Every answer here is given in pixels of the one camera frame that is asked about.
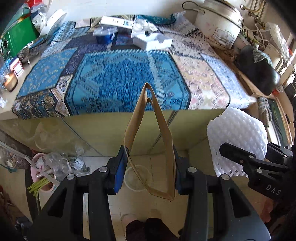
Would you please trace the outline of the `white foam fruit net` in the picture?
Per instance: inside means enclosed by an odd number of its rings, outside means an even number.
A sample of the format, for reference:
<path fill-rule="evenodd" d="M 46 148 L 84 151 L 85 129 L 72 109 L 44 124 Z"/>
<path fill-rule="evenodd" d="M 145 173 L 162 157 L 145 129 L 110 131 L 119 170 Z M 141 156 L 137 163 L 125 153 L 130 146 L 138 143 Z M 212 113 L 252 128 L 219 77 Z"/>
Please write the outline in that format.
<path fill-rule="evenodd" d="M 243 166 L 228 160 L 219 152 L 224 143 L 232 144 L 240 149 L 264 160 L 267 153 L 267 133 L 262 121 L 237 108 L 228 108 L 207 125 L 207 137 L 212 155 L 216 176 L 227 174 L 245 176 Z"/>

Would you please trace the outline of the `brown paper strip loop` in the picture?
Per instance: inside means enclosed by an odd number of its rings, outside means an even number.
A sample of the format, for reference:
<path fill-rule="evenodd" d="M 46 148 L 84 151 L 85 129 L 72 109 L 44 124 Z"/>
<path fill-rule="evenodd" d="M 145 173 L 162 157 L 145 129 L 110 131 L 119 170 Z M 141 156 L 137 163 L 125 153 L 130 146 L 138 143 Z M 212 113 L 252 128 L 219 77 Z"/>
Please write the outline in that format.
<path fill-rule="evenodd" d="M 138 169 L 136 168 L 135 164 L 133 163 L 130 157 L 130 151 L 132 150 L 135 136 L 142 123 L 145 108 L 148 103 L 152 105 L 154 114 L 157 119 L 159 130 L 163 137 L 164 152 L 165 152 L 165 158 L 166 158 L 166 192 L 163 192 L 161 190 L 158 190 L 149 186 L 144 181 L 144 178 L 141 176 L 141 174 L 139 173 Z M 136 107 L 132 113 L 132 117 L 130 118 L 129 123 L 126 127 L 125 136 L 123 139 L 123 148 L 129 164 L 131 165 L 133 171 L 135 172 L 140 182 L 144 185 L 145 189 L 153 196 L 166 199 L 166 200 L 174 200 L 176 161 L 175 161 L 175 154 L 174 154 L 173 137 L 169 129 L 169 126 L 165 120 L 165 117 L 163 115 L 159 102 L 156 98 L 156 95 L 153 91 L 153 88 L 147 82 L 144 84 L 142 88 Z"/>

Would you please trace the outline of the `white cardboard box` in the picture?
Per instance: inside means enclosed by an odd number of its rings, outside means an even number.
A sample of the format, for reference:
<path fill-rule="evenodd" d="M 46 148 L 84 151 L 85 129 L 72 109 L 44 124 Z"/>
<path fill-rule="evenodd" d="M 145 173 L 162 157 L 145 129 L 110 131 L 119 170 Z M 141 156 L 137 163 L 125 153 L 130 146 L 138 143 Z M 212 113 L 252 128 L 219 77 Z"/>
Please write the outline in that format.
<path fill-rule="evenodd" d="M 138 34 L 133 37 L 133 44 L 145 51 L 170 48 L 172 41 L 173 39 L 161 33 L 151 33 L 148 36 L 145 34 Z"/>

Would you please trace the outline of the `clear blue plastic cup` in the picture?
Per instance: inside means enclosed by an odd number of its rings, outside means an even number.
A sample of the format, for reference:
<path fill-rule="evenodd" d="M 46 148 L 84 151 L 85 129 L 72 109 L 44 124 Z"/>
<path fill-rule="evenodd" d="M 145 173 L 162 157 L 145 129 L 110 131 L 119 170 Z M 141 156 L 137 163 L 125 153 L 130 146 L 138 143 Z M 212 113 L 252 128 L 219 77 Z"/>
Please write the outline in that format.
<path fill-rule="evenodd" d="M 107 45 L 113 41 L 115 34 L 118 32 L 115 26 L 100 26 L 93 31 L 93 36 L 98 44 Z"/>

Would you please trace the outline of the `white blue product box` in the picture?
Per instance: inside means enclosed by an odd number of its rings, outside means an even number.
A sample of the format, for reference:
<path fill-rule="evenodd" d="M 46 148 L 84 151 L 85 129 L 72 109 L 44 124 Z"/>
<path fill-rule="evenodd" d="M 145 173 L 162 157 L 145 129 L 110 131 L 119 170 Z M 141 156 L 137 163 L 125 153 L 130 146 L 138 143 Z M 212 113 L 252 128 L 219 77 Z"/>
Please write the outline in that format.
<path fill-rule="evenodd" d="M 101 25 L 115 26 L 120 28 L 125 28 L 131 30 L 134 24 L 134 21 L 125 20 L 121 18 L 115 18 L 111 16 L 103 16 L 100 20 Z"/>

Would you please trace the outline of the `white trash bucket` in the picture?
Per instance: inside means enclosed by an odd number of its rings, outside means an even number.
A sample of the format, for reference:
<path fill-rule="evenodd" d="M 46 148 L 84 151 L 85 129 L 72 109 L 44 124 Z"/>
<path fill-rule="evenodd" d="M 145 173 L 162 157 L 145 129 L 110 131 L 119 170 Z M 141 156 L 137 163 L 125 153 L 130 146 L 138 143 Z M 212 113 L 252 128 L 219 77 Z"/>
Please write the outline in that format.
<path fill-rule="evenodd" d="M 144 183 L 146 185 L 151 186 L 152 174 L 150 173 L 150 171 L 142 165 L 136 165 L 136 168 L 140 173 Z M 125 176 L 124 176 L 124 183 L 130 190 L 134 192 L 142 192 L 146 189 L 145 185 L 143 185 L 140 178 L 138 178 L 132 166 L 126 169 Z"/>

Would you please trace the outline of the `yellow-green cabinet front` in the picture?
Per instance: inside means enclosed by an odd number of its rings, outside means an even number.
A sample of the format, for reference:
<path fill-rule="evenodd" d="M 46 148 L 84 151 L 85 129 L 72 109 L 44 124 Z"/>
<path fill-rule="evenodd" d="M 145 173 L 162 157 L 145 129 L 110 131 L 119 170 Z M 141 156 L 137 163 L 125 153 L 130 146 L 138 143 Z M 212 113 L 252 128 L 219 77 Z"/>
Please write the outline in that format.
<path fill-rule="evenodd" d="M 165 110 L 175 148 L 181 152 L 203 141 L 208 122 L 221 109 Z M 20 118 L 1 121 L 1 130 L 38 152 L 116 156 L 131 113 L 93 113 L 64 118 Z"/>

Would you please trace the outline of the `black cloth bundle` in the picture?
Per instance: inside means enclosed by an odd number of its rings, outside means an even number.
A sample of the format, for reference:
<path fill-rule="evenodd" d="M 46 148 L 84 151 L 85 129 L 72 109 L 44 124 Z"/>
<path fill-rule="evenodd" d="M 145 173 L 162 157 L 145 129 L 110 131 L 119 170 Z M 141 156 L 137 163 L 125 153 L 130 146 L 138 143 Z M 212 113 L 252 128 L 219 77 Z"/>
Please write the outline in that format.
<path fill-rule="evenodd" d="M 234 63 L 264 95 L 270 95 L 280 83 L 269 56 L 250 45 L 241 49 Z"/>

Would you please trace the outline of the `blue patterned patchwork tablecloth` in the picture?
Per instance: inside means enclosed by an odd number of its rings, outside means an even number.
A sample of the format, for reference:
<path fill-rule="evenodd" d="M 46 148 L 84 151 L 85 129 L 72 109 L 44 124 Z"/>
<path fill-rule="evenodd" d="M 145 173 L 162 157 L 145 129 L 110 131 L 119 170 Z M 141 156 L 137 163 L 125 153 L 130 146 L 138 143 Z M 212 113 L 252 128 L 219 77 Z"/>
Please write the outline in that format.
<path fill-rule="evenodd" d="M 203 33 L 182 12 L 169 18 L 123 15 L 145 20 L 172 40 L 163 50 L 145 51 L 129 33 L 99 44 L 99 18 L 86 26 L 65 22 L 26 76 L 12 105 L 23 119 L 85 113 L 132 112 L 145 83 L 163 110 L 245 109 L 255 102 Z"/>

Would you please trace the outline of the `white rice cooker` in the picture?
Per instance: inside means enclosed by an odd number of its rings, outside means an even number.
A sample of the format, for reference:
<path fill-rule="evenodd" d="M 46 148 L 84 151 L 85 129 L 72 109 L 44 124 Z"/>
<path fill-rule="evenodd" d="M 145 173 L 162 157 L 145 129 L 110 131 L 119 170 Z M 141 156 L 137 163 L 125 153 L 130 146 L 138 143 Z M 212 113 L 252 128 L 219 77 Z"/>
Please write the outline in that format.
<path fill-rule="evenodd" d="M 195 26 L 211 46 L 231 49 L 243 28 L 240 11 L 227 1 L 204 1 L 195 8 Z"/>

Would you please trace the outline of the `green metal tin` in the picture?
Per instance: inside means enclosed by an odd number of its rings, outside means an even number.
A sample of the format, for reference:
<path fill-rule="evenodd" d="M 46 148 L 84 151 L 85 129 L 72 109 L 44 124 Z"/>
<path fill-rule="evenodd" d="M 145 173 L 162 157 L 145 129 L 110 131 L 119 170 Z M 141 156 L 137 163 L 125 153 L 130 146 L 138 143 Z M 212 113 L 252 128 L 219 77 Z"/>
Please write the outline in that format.
<path fill-rule="evenodd" d="M 17 56 L 25 45 L 37 39 L 39 35 L 30 17 L 9 28 L 1 37 L 1 53 L 4 60 Z"/>

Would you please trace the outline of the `white round lid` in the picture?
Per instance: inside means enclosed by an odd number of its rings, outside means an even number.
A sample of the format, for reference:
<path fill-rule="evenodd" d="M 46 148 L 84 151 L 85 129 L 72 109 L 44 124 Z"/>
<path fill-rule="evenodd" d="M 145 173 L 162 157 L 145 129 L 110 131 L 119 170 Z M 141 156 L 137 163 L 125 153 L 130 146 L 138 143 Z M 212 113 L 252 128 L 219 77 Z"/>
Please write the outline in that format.
<path fill-rule="evenodd" d="M 56 10 L 48 18 L 46 25 L 42 28 L 40 32 L 40 37 L 47 36 L 47 38 L 49 38 L 50 36 L 52 36 L 53 33 L 55 33 L 56 30 L 58 30 L 61 27 L 66 15 L 67 13 L 64 10 L 62 9 Z"/>

